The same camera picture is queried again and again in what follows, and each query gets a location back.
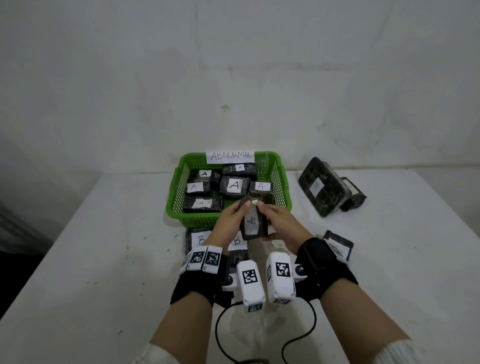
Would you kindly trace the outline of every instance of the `dark floor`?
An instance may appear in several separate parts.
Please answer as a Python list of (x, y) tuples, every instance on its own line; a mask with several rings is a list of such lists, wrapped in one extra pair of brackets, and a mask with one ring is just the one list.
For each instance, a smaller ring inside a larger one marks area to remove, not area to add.
[(42, 255), (0, 252), (0, 319), (42, 261)]

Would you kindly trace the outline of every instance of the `tabletop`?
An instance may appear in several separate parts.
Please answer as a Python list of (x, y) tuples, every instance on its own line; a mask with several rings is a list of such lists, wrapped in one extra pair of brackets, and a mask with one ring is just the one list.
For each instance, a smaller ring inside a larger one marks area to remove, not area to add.
[[(364, 205), (321, 218), (287, 172), (292, 213), (312, 233), (354, 242), (360, 286), (436, 363), (480, 357), (480, 240), (413, 170), (343, 170)], [(185, 228), (165, 212), (172, 174), (100, 179), (0, 321), (2, 363), (129, 363), (169, 306)], [(282, 244), (249, 242), (266, 259)], [(346, 363), (322, 308), (315, 331), (286, 349), (290, 363)], [(258, 313), (232, 308), (219, 325), (234, 358), (280, 363), (283, 343), (312, 325), (302, 300)], [(214, 307), (214, 322), (221, 308)], [(209, 363), (229, 363), (213, 335)]]

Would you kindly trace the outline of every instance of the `basket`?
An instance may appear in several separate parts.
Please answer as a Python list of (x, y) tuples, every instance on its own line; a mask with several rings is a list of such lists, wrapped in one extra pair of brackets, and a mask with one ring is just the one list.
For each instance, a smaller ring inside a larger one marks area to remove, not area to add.
[[(258, 181), (271, 182), (275, 198), (275, 205), (292, 209), (292, 201), (288, 193), (288, 181), (285, 168), (280, 156), (274, 152), (255, 152), (255, 165), (257, 166)], [(170, 183), (170, 195), (167, 201), (167, 214), (171, 218), (179, 220), (187, 228), (214, 226), (220, 213), (197, 213), (185, 214), (183, 212), (183, 199), (185, 198), (185, 186), (190, 175), (190, 170), (218, 170), (224, 164), (207, 164), (206, 153), (185, 154), (175, 168), (172, 182)], [(224, 208), (233, 201), (225, 201)]]

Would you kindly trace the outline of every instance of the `hand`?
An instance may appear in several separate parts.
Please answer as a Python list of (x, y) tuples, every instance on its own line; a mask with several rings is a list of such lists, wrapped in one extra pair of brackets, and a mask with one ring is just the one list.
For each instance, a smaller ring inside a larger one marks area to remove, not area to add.
[(238, 200), (223, 210), (204, 245), (219, 246), (223, 249), (223, 254), (228, 254), (228, 246), (239, 233), (241, 220), (250, 210), (251, 205), (252, 202), (247, 201), (239, 208), (240, 200)]
[(276, 230), (276, 232), (262, 238), (264, 242), (283, 240), (287, 249), (297, 255), (300, 246), (314, 237), (286, 208), (267, 205), (262, 201), (258, 201), (257, 207), (262, 214), (268, 217)]

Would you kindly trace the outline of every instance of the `person's right arm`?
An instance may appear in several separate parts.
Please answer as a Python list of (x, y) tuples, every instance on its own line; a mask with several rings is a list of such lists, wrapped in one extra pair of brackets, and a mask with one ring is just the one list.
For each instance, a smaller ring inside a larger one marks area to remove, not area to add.
[[(264, 241), (283, 240), (297, 255), (301, 245), (314, 237), (286, 208), (261, 201), (258, 208), (276, 230)], [(388, 344), (409, 339), (358, 285), (347, 279), (334, 282), (320, 303), (350, 363), (371, 363)]]

